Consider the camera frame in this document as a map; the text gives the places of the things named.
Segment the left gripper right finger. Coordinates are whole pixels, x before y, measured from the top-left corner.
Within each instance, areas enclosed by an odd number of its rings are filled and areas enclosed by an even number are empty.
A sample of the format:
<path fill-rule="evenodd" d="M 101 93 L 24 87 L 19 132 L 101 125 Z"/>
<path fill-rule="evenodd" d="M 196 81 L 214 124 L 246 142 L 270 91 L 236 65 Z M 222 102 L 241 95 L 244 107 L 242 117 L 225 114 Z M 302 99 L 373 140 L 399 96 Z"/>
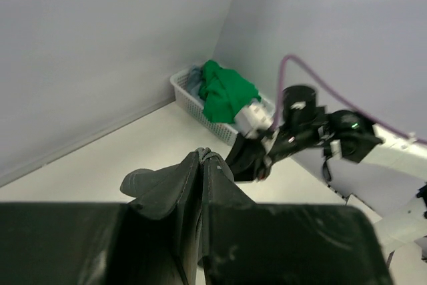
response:
<path fill-rule="evenodd" d="M 203 164 L 202 264 L 208 284 L 391 284 L 373 226 L 357 208 L 259 204 Z"/>

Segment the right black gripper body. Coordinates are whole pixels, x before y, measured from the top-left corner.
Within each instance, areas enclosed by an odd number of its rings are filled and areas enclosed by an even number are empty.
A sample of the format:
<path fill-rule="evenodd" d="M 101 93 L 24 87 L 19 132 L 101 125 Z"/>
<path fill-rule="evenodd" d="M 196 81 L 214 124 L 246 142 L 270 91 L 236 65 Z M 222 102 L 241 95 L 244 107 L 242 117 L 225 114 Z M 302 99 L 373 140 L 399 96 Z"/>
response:
<path fill-rule="evenodd" d="M 325 107 L 317 106 L 316 90 L 307 85 L 293 85 L 285 88 L 282 94 L 283 124 L 258 170 L 258 179 L 266 179 L 273 164 L 303 150 L 318 148 L 324 157 L 323 179 L 330 182 L 328 160 L 332 157 L 332 148 L 328 140 L 328 118 Z"/>

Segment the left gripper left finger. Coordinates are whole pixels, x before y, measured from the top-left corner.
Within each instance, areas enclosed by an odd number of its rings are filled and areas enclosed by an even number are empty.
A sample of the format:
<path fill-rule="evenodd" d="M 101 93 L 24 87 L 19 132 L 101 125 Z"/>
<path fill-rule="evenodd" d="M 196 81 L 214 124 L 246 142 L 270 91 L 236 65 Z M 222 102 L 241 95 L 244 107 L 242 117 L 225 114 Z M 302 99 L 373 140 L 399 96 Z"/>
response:
<path fill-rule="evenodd" d="M 2 284 L 194 284 L 197 176 L 173 200 L 3 202 Z"/>

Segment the grey green t shirt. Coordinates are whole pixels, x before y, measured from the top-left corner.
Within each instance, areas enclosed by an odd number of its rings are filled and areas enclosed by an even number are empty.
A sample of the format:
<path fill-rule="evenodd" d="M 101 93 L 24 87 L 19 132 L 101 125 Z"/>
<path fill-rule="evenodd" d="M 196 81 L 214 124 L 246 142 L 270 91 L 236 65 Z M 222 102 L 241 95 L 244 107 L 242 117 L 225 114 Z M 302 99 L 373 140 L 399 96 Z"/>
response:
<path fill-rule="evenodd" d="M 218 158 L 224 174 L 233 182 L 252 182 L 263 176 L 264 158 L 272 149 L 274 140 L 265 135 L 256 139 L 239 134 L 226 159 L 210 148 L 197 148 L 184 160 L 160 170 L 137 169 L 128 173 L 120 191 L 130 197 L 139 198 L 154 191 L 171 190 L 172 199 L 177 200 L 187 182 L 197 176 L 199 167 L 209 158 Z"/>

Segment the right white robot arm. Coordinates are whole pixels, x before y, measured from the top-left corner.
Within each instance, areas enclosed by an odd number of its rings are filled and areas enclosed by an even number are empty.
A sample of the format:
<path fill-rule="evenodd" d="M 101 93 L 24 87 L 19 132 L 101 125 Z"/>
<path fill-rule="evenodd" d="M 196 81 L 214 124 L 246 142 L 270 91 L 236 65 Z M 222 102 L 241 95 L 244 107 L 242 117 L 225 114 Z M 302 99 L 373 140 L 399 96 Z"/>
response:
<path fill-rule="evenodd" d="M 280 156 L 319 156 L 326 184 L 378 213 L 374 228 L 386 255 L 415 245 L 425 258 L 426 140 L 350 104 L 326 107 L 312 86 L 286 88 L 276 107 Z"/>

